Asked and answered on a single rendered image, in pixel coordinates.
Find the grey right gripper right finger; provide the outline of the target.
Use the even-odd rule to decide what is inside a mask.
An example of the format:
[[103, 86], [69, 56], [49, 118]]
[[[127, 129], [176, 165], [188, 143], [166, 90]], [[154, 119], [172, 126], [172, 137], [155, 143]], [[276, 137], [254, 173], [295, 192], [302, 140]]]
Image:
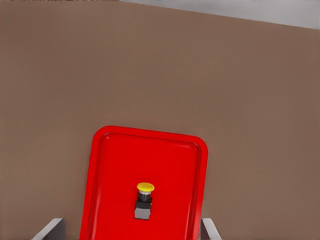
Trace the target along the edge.
[[223, 240], [211, 218], [201, 218], [200, 239], [201, 240]]

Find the red plastic tray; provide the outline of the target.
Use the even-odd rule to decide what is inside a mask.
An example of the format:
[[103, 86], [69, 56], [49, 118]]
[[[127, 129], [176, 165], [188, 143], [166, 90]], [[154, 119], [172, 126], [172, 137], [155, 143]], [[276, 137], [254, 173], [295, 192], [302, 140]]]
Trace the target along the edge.
[[[208, 161], [197, 136], [120, 126], [92, 140], [79, 240], [198, 240]], [[135, 219], [151, 183], [149, 220]]]

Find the yellow push button switch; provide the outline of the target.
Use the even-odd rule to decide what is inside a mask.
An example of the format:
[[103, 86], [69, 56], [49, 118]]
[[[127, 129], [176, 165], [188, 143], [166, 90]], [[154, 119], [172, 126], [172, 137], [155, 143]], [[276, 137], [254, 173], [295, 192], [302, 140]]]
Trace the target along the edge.
[[136, 186], [137, 200], [134, 209], [134, 218], [136, 220], [148, 221], [151, 215], [151, 206], [153, 204], [152, 192], [155, 190], [155, 186], [148, 182], [140, 182]]

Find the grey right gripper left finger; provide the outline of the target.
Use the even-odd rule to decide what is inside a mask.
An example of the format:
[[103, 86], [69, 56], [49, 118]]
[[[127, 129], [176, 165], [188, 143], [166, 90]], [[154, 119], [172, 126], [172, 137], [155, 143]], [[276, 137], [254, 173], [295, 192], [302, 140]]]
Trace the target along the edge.
[[52, 219], [31, 240], [66, 240], [66, 221], [64, 218]]

